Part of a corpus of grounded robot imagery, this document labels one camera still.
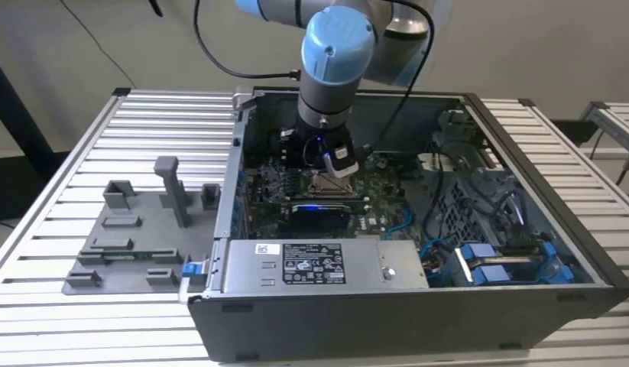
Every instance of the black cable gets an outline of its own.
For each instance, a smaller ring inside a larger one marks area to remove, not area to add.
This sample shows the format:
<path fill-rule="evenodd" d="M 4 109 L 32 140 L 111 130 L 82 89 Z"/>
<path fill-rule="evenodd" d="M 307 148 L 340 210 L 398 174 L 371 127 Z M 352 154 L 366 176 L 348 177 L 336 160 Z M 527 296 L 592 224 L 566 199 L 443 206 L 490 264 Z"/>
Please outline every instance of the black cable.
<path fill-rule="evenodd" d="M 112 59 L 111 55 L 106 52 L 106 50 L 103 49 L 102 47 L 102 44 L 99 43 L 98 41 L 98 38 L 94 36 L 92 32 L 90 31 L 88 27 L 86 26 L 84 22 L 82 21 L 82 19 L 79 18 L 79 16 L 76 15 L 76 13 L 70 9 L 70 7 L 67 6 L 66 4 L 66 0 L 59 0 L 60 1 L 60 4 L 63 4 L 64 8 L 67 9 L 67 11 L 70 11 L 70 14 L 72 15 L 72 17 L 76 19 L 76 21 L 79 22 L 80 26 L 83 27 L 83 29 L 86 30 L 86 32 L 88 33 L 88 35 L 91 36 L 92 38 L 92 41 L 94 43 L 98 45 L 99 47 L 99 50 L 102 51 L 102 54 L 104 54 L 104 56 L 108 58 L 108 60 L 115 64 L 115 66 L 118 67 L 118 69 L 120 69 L 120 72 L 122 74 L 127 77 L 128 79 L 128 82 L 131 83 L 132 87 L 136 89 L 138 88 L 138 85 L 135 84 L 135 82 L 132 81 L 131 77 L 128 76 L 127 72 L 124 71 L 124 69 L 122 69 L 122 66 L 118 64 L 118 62 Z"/>
<path fill-rule="evenodd" d="M 523 217 L 523 227 L 526 229 L 530 228 L 530 221 L 528 221 L 528 202 L 526 201 L 526 193 L 519 194 L 520 200 L 520 216 Z"/>
<path fill-rule="evenodd" d="M 303 145 L 303 163 L 307 167 L 312 167 L 315 164 L 307 161 L 307 147 L 310 147 L 312 140 L 315 140 L 316 135 L 312 135 L 310 139 L 306 141 L 306 145 Z"/>
<path fill-rule="evenodd" d="M 479 214 L 487 217 L 487 219 L 492 219 L 494 215 L 490 213 L 487 210 L 482 209 L 479 206 L 476 206 L 475 202 L 471 203 L 471 210 L 475 210 Z"/>
<path fill-rule="evenodd" d="M 208 50 L 206 43 L 203 42 L 202 38 L 202 31 L 199 30 L 199 8 L 202 6 L 202 0 L 196 0 L 194 2 L 194 33 L 196 35 L 196 39 L 199 41 L 199 45 L 202 46 L 203 53 L 208 56 L 212 63 L 219 67 L 222 71 L 224 71 L 228 75 L 236 76 L 238 78 L 243 79 L 274 79 L 274 78 L 292 78 L 299 79 L 300 71 L 294 70 L 288 73 L 278 73 L 278 74 L 244 74 L 228 69 L 215 58 L 212 52 Z"/>
<path fill-rule="evenodd" d="M 436 156 L 439 157 L 439 178 L 436 179 L 436 189 L 435 189 L 435 193 L 432 194 L 432 202 L 430 203 L 428 211 L 426 212 L 426 216 L 423 216 L 423 222 L 422 222 L 423 234 L 426 235 L 428 240 L 434 239 L 432 235 L 430 234 L 428 225 L 430 225 L 430 219 L 432 218 L 432 213 L 435 212 L 435 208 L 439 205 L 440 191 L 444 187 L 444 164 L 440 159 L 440 154 L 438 154 Z"/>
<path fill-rule="evenodd" d="M 491 212 L 492 216 L 498 216 L 498 212 L 500 212 L 502 206 L 504 205 L 507 199 L 510 196 L 515 195 L 519 192 L 519 189 L 514 189 L 507 191 L 507 193 L 502 196 L 500 200 L 496 202 L 496 205 L 494 207 L 494 211 Z"/>
<path fill-rule="evenodd" d="M 0 220 L 0 224 L 6 227 L 11 228 L 11 229 L 15 229 L 15 226 L 12 226 L 11 224 L 3 222 L 2 220 Z"/>
<path fill-rule="evenodd" d="M 404 5 L 410 8 L 412 8 L 412 9 L 415 9 L 423 15 L 423 17 L 426 18 L 426 21 L 428 22 L 428 26 L 430 26 L 430 39 L 428 39 L 428 47 L 426 47 L 426 54 L 423 55 L 423 59 L 420 60 L 420 64 L 419 64 L 419 67 L 416 68 L 415 75 L 414 75 L 412 80 L 410 82 L 410 86 L 407 87 L 406 94 L 403 95 L 403 98 L 402 98 L 400 102 L 398 103 L 398 107 L 394 110 L 394 113 L 392 113 L 391 117 L 387 120 L 387 125 L 384 125 L 383 130 L 380 132 L 380 135 L 378 136 L 376 143 L 374 144 L 374 147 L 376 147 L 376 148 L 380 145 L 384 137 L 387 136 L 387 132 L 391 129 L 394 122 L 396 121 L 398 114 L 400 113 L 400 111 L 403 109 L 403 106 L 406 105 L 407 99 L 410 98 L 410 95 L 412 93 L 412 89 L 415 88 L 416 80 L 419 78 L 423 67 L 426 66 L 426 62 L 428 61 L 430 53 L 432 51 L 432 44 L 435 42 L 435 32 L 436 32 L 435 21 L 432 20 L 432 16 L 430 15 L 428 11 L 420 5 L 416 5 L 412 2 L 408 2 L 406 0 L 383 0 L 383 1 Z"/>
<path fill-rule="evenodd" d="M 159 0 L 150 0 L 151 8 L 154 9 L 154 13 L 162 18 L 163 17 L 163 9 L 159 5 Z"/>
<path fill-rule="evenodd" d="M 602 140 L 602 136 L 604 135 L 604 130 L 600 131 L 600 136 L 598 136 L 598 139 L 596 139 L 596 143 L 592 145 L 592 150 L 591 150 L 591 156 L 588 157 L 588 159 L 592 161 L 592 158 L 595 157 L 596 155 L 596 149 L 598 149 L 598 145 L 600 144 L 600 140 Z"/>
<path fill-rule="evenodd" d="M 448 140 L 444 142 L 444 144 L 440 145 L 439 147 L 439 151 L 444 148 L 444 146 L 447 144 L 454 144 L 454 143 L 462 143 L 462 144 L 467 144 L 470 146 L 472 146 L 475 148 L 475 145 L 470 142 L 470 141 L 466 141 L 466 140 Z M 456 158 L 451 157 L 447 153 L 444 153 L 443 151 L 440 151 L 440 153 L 454 162 L 455 164 L 455 167 L 458 167 L 458 169 L 460 168 L 460 164 L 459 164 L 459 161 Z M 491 200 L 491 197 L 479 189 L 478 185 L 475 184 L 474 182 L 474 178 L 471 175 L 468 175 L 467 177 L 467 182 L 468 182 L 468 186 L 470 188 L 475 191 L 475 193 L 478 193 L 478 195 L 480 196 L 480 198 L 487 202 L 487 204 L 494 207 L 495 203 L 494 203 L 494 200 Z"/>
<path fill-rule="evenodd" d="M 620 186 L 620 184 L 623 183 L 624 177 L 627 176 L 627 172 L 629 172 L 629 170 L 623 170 L 623 172 L 620 172 L 619 179 L 616 180 L 616 185 Z"/>

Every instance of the motherboard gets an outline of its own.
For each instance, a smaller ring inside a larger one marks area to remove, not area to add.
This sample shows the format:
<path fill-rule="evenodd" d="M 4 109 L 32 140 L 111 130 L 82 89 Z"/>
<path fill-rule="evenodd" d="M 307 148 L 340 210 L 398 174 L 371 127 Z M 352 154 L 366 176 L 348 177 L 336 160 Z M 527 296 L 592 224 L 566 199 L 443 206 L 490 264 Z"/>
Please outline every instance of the motherboard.
<path fill-rule="evenodd" d="M 270 159 L 246 170 L 250 237 L 420 239 L 404 181 L 416 156 L 372 155 L 351 177 Z"/>

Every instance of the white wall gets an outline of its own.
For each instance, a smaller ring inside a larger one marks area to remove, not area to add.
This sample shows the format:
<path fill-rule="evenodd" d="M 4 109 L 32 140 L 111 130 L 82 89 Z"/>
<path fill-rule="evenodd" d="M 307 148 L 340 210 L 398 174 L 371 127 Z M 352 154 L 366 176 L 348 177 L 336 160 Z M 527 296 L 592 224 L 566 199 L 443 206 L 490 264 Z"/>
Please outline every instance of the white wall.
<path fill-rule="evenodd" d="M 629 0 L 455 0 L 426 89 L 531 98 L 555 119 L 629 101 Z"/>
<path fill-rule="evenodd" d="M 146 0 L 67 3 L 139 87 L 252 83 L 202 55 L 192 1 L 160 1 L 164 18 Z M 252 19 L 232 0 L 203 2 L 202 31 L 235 70 L 299 67 L 303 31 Z M 528 97 L 551 117 L 576 118 L 588 100 L 629 100 L 629 0 L 454 0 L 434 53 L 419 83 L 427 90 Z M 0 64 L 54 149 L 71 148 L 112 89 L 128 82 L 56 0 L 0 0 Z"/>

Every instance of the green circuit board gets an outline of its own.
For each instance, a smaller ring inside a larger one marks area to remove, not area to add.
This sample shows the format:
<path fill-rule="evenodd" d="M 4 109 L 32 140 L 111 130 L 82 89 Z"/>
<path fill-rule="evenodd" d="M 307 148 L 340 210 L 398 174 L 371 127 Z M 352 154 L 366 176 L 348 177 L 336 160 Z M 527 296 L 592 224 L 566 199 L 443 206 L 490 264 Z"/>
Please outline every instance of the green circuit board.
<path fill-rule="evenodd" d="M 400 169 L 402 165 L 376 158 L 368 159 L 360 171 L 344 180 L 334 179 L 318 170 L 286 169 L 276 164 L 247 171 L 251 238 L 384 238 L 391 228 L 406 223 L 406 211 L 410 210 Z M 290 210 L 299 204 L 348 207 L 348 227 L 316 233 L 286 232 Z M 391 239 L 418 241 L 419 227 L 408 226 L 391 234 Z"/>

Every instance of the capacitor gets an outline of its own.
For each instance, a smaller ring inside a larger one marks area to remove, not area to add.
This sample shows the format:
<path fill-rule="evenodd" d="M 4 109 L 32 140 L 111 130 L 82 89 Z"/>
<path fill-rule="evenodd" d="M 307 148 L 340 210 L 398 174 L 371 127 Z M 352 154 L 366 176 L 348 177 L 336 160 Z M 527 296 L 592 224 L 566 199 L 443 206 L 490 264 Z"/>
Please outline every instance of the capacitor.
<path fill-rule="evenodd" d="M 394 185 L 391 185 L 391 184 L 388 184 L 388 183 L 384 184 L 384 186 L 383 186 L 383 191 L 384 191 L 384 194 L 386 194 L 386 195 L 391 195 L 392 192 L 394 192 Z"/>
<path fill-rule="evenodd" d="M 383 170 L 387 168 L 387 164 L 388 164 L 388 159 L 387 158 L 380 158 L 376 162 L 376 168 L 379 170 Z"/>

